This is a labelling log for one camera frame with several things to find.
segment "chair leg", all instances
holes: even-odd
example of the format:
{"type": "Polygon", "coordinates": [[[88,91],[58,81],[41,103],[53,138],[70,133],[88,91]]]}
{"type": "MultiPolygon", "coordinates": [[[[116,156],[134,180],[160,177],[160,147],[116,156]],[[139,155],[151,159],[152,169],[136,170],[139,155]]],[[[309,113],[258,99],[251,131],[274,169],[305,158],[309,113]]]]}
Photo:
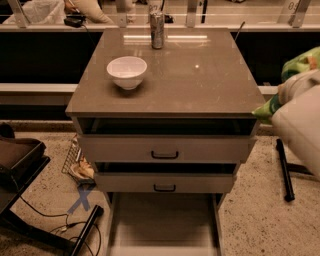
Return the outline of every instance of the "chair leg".
{"type": "Polygon", "coordinates": [[[284,178],[284,185],[286,187],[286,192],[287,192],[287,194],[284,197],[284,199],[287,202],[290,202],[290,201],[293,201],[295,198],[294,198],[294,192],[293,192],[293,188],[292,188],[290,173],[289,173],[289,170],[288,170],[288,163],[287,163],[287,159],[286,159],[286,153],[284,151],[284,147],[283,147],[283,143],[282,143],[281,139],[277,139],[276,149],[279,152],[280,163],[281,163],[282,172],[283,172],[283,178],[284,178]]]}

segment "cable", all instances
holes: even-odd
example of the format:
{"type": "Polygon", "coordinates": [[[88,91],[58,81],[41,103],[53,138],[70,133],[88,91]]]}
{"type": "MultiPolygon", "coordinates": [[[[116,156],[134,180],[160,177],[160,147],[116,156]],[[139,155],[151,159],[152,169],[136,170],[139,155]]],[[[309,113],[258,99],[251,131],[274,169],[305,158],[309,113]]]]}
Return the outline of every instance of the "cable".
{"type": "MultiPolygon", "coordinates": [[[[53,230],[51,230],[50,233],[52,233],[52,232],[55,231],[55,230],[61,229],[61,228],[63,228],[63,227],[65,227],[66,230],[67,230],[68,228],[72,228],[72,227],[74,227],[74,226],[76,226],[76,225],[78,225],[78,224],[85,224],[85,223],[87,223],[86,221],[79,221],[79,222],[73,222],[73,223],[68,224],[69,214],[63,213],[63,214],[48,215],[48,214],[44,214],[44,213],[38,211],[36,208],[34,208],[29,202],[27,202],[27,201],[20,195],[18,183],[17,183],[17,181],[15,180],[15,178],[14,178],[12,175],[11,175],[11,179],[12,179],[13,183],[15,184],[16,188],[17,188],[17,193],[19,194],[19,197],[21,198],[21,200],[22,200],[25,204],[27,204],[32,210],[34,210],[36,213],[38,213],[38,214],[40,214],[41,216],[44,216],[44,217],[62,217],[62,216],[67,216],[67,217],[66,217],[66,225],[62,225],[62,226],[56,227],[56,228],[54,228],[53,230]]],[[[99,246],[98,246],[98,250],[97,250],[97,253],[96,253],[96,256],[98,256],[98,254],[99,254],[99,252],[100,252],[100,248],[101,248],[101,232],[100,232],[99,227],[98,227],[96,224],[94,224],[94,226],[96,227],[96,229],[97,229],[97,231],[98,231],[98,234],[99,234],[99,246]]],[[[91,255],[94,256],[91,248],[88,246],[88,244],[87,244],[85,241],[84,241],[84,244],[88,247],[91,255]]]]}
{"type": "Polygon", "coordinates": [[[242,29],[242,27],[244,26],[245,23],[246,23],[245,21],[242,22],[240,28],[238,29],[237,35],[236,35],[236,37],[234,38],[234,41],[237,41],[237,38],[238,38],[238,36],[239,36],[239,34],[240,34],[240,31],[241,31],[241,29],[242,29]]]}
{"type": "Polygon", "coordinates": [[[36,208],[34,208],[29,202],[27,202],[27,201],[21,196],[21,194],[19,193],[18,183],[17,183],[16,179],[15,179],[12,175],[11,175],[11,179],[12,179],[13,183],[15,184],[16,188],[17,188],[17,193],[19,194],[19,197],[21,198],[21,200],[22,200],[26,205],[28,205],[32,210],[34,210],[36,213],[38,213],[38,214],[40,214],[41,216],[44,216],[44,217],[62,217],[62,216],[67,216],[67,218],[66,218],[66,224],[68,224],[68,223],[67,223],[67,220],[68,220],[69,215],[66,214],[66,213],[49,215],[49,214],[44,214],[44,213],[38,211],[36,208]]]}
{"type": "Polygon", "coordinates": [[[165,0],[162,0],[162,5],[161,5],[161,12],[163,11],[163,7],[164,7],[164,2],[165,2],[165,0]]]}

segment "can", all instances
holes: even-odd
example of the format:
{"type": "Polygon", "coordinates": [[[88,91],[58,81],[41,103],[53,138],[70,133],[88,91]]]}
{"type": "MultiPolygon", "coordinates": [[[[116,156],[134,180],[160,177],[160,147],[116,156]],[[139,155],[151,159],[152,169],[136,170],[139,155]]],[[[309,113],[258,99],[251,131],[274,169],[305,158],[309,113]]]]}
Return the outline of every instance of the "can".
{"type": "Polygon", "coordinates": [[[164,15],[162,12],[150,14],[151,45],[161,49],[164,44],[164,15]]]}

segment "floor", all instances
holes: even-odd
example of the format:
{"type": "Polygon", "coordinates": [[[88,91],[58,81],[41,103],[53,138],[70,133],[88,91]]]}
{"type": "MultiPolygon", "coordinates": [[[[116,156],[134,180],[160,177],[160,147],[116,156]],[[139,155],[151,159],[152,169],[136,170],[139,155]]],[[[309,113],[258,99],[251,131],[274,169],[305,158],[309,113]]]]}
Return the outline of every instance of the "floor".
{"type": "MultiPolygon", "coordinates": [[[[16,137],[36,138],[43,141],[47,146],[45,154],[51,158],[46,168],[25,191],[23,198],[38,211],[47,215],[70,212],[72,205],[79,198],[79,193],[77,183],[62,170],[71,140],[75,135],[72,123],[47,122],[44,124],[23,121],[9,123],[14,128],[16,137]]],[[[271,127],[260,127],[253,151],[247,162],[240,167],[234,188],[227,194],[219,210],[226,256],[319,255],[320,182],[310,176],[292,173],[296,198],[287,203],[284,200],[286,192],[278,153],[275,149],[276,139],[271,127]]],[[[286,151],[288,162],[299,163],[288,149],[286,151]]],[[[96,223],[102,236],[98,255],[105,255],[109,208],[104,195],[97,188],[94,188],[87,198],[90,209],[85,210],[83,205],[79,205],[69,215],[68,223],[86,220],[94,205],[103,207],[104,214],[96,223]]],[[[67,239],[76,237],[82,226],[79,224],[66,231],[56,229],[65,225],[65,217],[40,216],[20,199],[12,207],[12,211],[30,225],[45,231],[53,230],[54,234],[67,239]]],[[[83,246],[80,255],[96,255],[99,249],[99,233],[96,228],[91,230],[86,244],[92,253],[87,246],[83,246]]],[[[190,252],[194,246],[198,244],[189,245],[187,251],[190,252]]],[[[63,255],[49,246],[3,228],[0,228],[0,254],[3,256],[63,255]]]]}

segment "white drawer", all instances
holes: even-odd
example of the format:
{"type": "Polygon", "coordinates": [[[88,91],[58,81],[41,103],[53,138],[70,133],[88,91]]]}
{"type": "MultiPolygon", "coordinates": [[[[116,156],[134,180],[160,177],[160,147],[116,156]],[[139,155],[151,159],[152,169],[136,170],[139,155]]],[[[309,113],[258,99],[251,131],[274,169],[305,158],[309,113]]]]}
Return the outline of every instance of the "white drawer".
{"type": "Polygon", "coordinates": [[[245,162],[255,139],[241,137],[106,137],[84,136],[80,147],[90,162],[245,162]]]}
{"type": "Polygon", "coordinates": [[[239,164],[123,164],[95,173],[104,192],[228,193],[239,164]]]}

